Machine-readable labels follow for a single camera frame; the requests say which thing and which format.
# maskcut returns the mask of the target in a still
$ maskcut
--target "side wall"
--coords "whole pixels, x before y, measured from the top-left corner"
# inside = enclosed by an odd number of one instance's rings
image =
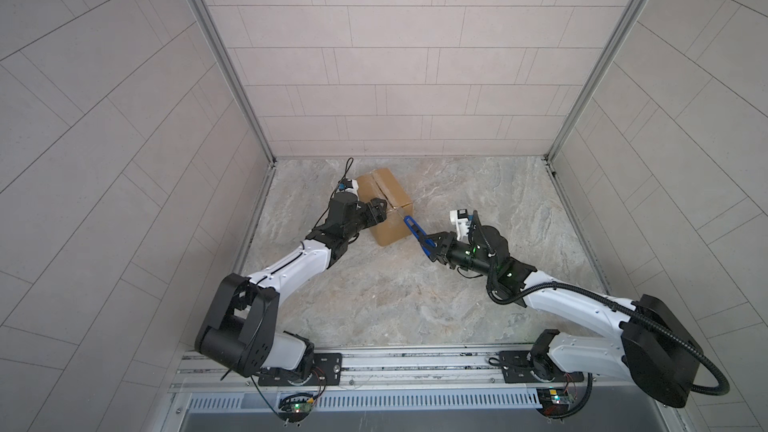
[[[554,159],[613,292],[663,299],[730,375],[691,396],[699,430],[768,430],[767,38],[768,0],[650,0]]]
[[[206,0],[277,156],[540,155],[628,0]]]
[[[0,0],[0,428],[139,430],[265,170],[186,0]]]

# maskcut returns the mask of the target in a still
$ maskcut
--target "marble table surface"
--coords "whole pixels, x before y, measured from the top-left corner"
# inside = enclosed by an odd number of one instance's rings
[[[312,228],[344,160],[281,160],[244,274],[283,257]],[[602,292],[539,157],[362,158],[349,177],[389,167],[429,233],[452,230],[448,212],[477,209],[509,241],[513,257]],[[559,316],[498,305],[485,278],[469,280],[430,262],[413,237],[379,247],[363,231],[330,269],[280,307],[277,330],[319,347],[532,342],[545,328],[594,335]]]

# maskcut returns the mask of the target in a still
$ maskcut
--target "black mounting plate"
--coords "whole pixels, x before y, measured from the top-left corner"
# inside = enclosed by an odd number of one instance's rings
[[[321,377],[324,377],[325,380],[318,380],[317,376],[314,374],[310,374],[310,378],[307,379],[307,381],[302,384],[306,386],[318,386],[318,385],[339,385],[341,383],[341,354],[318,354],[315,353],[314,361],[312,362],[312,366],[314,368],[318,368],[322,370]],[[339,371],[334,372],[333,368],[335,366],[339,366]],[[286,380],[284,377],[281,377],[280,370],[277,371],[277,374],[272,375],[263,375],[259,377],[259,386],[260,387],[277,387],[277,386],[287,386],[287,385],[298,385],[298,384],[292,384],[288,380]]]
[[[531,366],[528,364],[528,350],[502,350],[498,353],[498,360],[502,363],[510,364],[512,367],[502,367],[502,374],[504,374],[505,384],[548,384],[549,382],[542,382],[537,379],[533,373]],[[565,374],[560,372],[554,373],[554,379],[552,382],[565,382],[567,379]],[[572,382],[583,382],[584,374],[581,372],[571,373]]]

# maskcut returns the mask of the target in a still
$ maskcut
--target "cardboard box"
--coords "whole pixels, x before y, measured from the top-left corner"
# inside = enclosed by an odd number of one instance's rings
[[[377,244],[389,245],[411,235],[402,217],[413,215],[413,201],[388,168],[378,168],[358,177],[357,187],[357,195],[363,202],[374,197],[387,201],[386,220],[369,229]]]

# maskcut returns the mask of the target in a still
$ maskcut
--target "metal corner post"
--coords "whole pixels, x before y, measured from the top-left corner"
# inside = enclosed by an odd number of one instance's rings
[[[560,150],[565,143],[565,139],[568,138],[568,134],[574,127],[576,127],[576,121],[587,107],[594,92],[598,89],[600,81],[602,81],[605,73],[608,71],[610,63],[614,61],[616,54],[621,48],[621,44],[627,39],[630,30],[632,30],[632,26],[637,22],[638,17],[647,2],[648,0],[629,0],[627,6],[624,8],[624,12],[622,12],[619,22],[616,24],[614,31],[610,34],[605,47],[600,52],[597,62],[595,62],[592,67],[592,70],[587,77],[587,81],[584,83],[584,87],[581,88],[581,92],[571,107],[571,111],[565,117],[560,132],[558,132],[557,137],[554,138],[552,147],[549,148],[545,155],[547,162],[550,164],[552,164],[552,161],[557,154],[560,153]]]
[[[243,111],[250,128],[255,132],[256,138],[259,139],[259,144],[261,144],[261,148],[264,150],[267,160],[270,165],[273,166],[275,163],[275,156],[272,153],[270,144],[264,137],[264,131],[262,131],[256,120],[254,108],[251,106],[250,101],[245,94],[243,85],[237,78],[235,68],[232,65],[232,60],[226,53],[226,47],[216,30],[216,25],[214,24],[213,17],[210,16],[208,7],[203,0],[187,0],[187,2],[189,2],[190,8],[197,19],[197,23],[200,24],[200,28],[202,29],[206,40],[211,45],[211,51],[214,53],[214,57],[216,57],[216,62],[221,66],[221,72],[224,74],[226,84],[232,91],[235,100],[237,101],[237,105],[240,106],[240,110]]]

